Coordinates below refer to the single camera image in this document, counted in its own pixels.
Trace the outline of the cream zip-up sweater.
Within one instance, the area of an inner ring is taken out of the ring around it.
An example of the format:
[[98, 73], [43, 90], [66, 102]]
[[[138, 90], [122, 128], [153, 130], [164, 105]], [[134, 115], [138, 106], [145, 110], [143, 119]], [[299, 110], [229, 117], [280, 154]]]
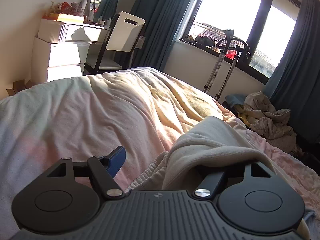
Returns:
[[[213, 198], [194, 190], [211, 173], [224, 172]], [[209, 116], [160, 154], [127, 187], [150, 192], [138, 239], [309, 239], [303, 198], [289, 175], [222, 120]]]

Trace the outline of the pastel bed blanket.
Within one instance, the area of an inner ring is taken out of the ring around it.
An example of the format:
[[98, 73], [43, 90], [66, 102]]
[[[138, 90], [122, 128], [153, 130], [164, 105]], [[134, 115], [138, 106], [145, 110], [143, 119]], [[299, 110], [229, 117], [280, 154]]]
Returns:
[[124, 146], [116, 181], [129, 189], [208, 116], [270, 158], [302, 196], [311, 238], [319, 239], [317, 173], [247, 129], [211, 96], [148, 67], [43, 83], [1, 101], [1, 239], [18, 232], [11, 213], [16, 194], [59, 159], [85, 161]]

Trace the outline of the teal pillow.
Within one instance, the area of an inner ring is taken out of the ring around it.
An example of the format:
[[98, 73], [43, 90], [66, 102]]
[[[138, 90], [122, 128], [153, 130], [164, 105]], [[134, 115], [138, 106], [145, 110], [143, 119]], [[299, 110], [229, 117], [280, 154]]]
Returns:
[[244, 94], [229, 94], [225, 96], [225, 101], [232, 108], [235, 105], [244, 105], [246, 97]]

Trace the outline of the cardboard box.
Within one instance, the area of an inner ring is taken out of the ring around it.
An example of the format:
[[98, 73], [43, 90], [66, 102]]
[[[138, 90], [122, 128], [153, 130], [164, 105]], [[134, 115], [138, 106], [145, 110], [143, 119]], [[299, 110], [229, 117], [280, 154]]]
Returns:
[[25, 89], [29, 89], [33, 87], [35, 83], [33, 83], [31, 80], [29, 80], [27, 83], [24, 82], [24, 80], [18, 80], [13, 82], [12, 88], [7, 89], [8, 96], [14, 96], [18, 92], [21, 92]]

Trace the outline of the white back chair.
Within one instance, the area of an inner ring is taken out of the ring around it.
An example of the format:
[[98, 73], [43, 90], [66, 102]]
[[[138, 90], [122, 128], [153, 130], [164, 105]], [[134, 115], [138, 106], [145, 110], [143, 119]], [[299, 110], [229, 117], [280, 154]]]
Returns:
[[121, 11], [114, 16], [110, 24], [110, 32], [104, 38], [97, 55], [87, 55], [84, 63], [84, 74], [103, 74], [116, 72], [124, 67], [114, 59], [104, 57], [106, 51], [132, 53], [139, 40], [145, 20]]

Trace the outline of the white dresser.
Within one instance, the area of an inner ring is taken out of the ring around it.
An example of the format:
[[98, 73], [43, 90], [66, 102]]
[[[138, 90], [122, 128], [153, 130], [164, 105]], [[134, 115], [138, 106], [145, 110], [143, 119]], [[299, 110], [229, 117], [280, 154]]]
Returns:
[[82, 76], [90, 45], [102, 44], [109, 32], [98, 25], [41, 20], [33, 42], [31, 81]]

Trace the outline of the right teal curtain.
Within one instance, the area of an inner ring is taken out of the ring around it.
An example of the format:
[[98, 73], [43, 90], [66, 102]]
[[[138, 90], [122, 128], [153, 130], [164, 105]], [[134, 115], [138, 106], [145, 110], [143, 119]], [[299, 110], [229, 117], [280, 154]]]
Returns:
[[290, 109], [289, 126], [304, 142], [319, 140], [319, 0], [302, 0], [295, 27], [264, 94]]

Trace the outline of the teal curtain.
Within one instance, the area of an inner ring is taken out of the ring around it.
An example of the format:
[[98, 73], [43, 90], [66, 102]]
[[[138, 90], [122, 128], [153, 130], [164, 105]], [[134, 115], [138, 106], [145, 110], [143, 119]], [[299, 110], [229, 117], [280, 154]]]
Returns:
[[136, 0], [131, 14], [145, 20], [144, 43], [132, 67], [163, 71], [191, 0]]
[[289, 126], [304, 142], [319, 140], [319, 0], [302, 0], [295, 27], [264, 94], [290, 109]]

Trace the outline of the yellow box on dresser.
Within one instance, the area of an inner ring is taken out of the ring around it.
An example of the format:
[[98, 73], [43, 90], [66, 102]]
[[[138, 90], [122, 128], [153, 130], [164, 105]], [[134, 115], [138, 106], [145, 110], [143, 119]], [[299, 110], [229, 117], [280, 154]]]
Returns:
[[44, 15], [42, 19], [65, 22], [65, 23], [83, 23], [84, 22], [83, 16], [74, 16], [69, 14], [50, 13], [49, 15]]

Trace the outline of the wavy vanity mirror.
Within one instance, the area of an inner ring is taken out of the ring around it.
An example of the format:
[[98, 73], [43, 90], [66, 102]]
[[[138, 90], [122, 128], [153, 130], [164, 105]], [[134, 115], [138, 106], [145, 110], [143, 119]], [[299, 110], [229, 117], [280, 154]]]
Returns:
[[116, 14], [119, 0], [90, 0], [88, 22], [98, 23], [100, 20], [107, 21]]

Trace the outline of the white spray bottle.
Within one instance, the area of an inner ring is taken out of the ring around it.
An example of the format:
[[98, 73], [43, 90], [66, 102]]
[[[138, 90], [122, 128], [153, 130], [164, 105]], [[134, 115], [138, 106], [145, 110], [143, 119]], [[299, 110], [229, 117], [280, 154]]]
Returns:
[[84, 16], [86, 5], [87, 5], [87, 0], [81, 0], [78, 7], [79, 16], [81, 17]]

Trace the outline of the black framed window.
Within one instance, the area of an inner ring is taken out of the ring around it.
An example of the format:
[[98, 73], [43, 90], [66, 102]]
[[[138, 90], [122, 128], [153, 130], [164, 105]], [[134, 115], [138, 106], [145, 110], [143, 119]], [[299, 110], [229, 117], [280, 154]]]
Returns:
[[196, 0], [181, 41], [218, 55], [224, 30], [233, 29], [232, 46], [245, 41], [249, 55], [236, 67], [266, 84], [293, 33], [299, 0]]

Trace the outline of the left teal curtain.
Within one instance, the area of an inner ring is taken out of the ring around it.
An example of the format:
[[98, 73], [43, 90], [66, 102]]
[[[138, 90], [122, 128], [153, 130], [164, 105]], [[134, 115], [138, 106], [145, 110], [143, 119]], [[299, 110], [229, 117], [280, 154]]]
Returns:
[[131, 14], [145, 20], [144, 43], [132, 67], [163, 71], [191, 0], [136, 0]]

